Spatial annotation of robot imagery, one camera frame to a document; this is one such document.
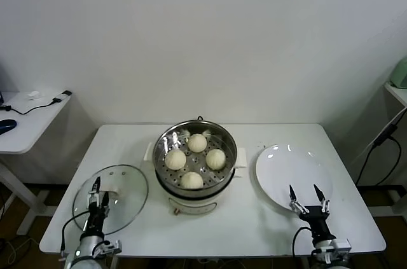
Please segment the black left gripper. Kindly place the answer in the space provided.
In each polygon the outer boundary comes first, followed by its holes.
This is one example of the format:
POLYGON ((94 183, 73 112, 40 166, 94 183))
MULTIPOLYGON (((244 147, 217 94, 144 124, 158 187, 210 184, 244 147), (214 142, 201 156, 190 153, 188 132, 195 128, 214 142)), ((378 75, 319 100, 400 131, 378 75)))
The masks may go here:
POLYGON ((100 206, 100 177, 98 176, 88 192, 87 208, 89 217, 86 221, 84 235, 102 235, 104 220, 109 213, 109 193, 104 192, 100 206))

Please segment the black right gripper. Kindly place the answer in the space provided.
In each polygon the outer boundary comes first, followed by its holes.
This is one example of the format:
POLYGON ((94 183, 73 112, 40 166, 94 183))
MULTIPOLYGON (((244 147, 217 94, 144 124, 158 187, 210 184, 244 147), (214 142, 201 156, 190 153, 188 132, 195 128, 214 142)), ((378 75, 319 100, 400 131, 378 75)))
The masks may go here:
POLYGON ((293 187, 289 186, 290 208, 297 213, 302 221, 309 224, 312 232, 314 242, 322 242, 325 240, 332 240, 333 234, 330 232, 327 225, 327 218, 329 217, 329 203, 330 200, 326 199, 322 190, 314 184, 314 190, 321 205, 303 206, 296 198, 293 187))

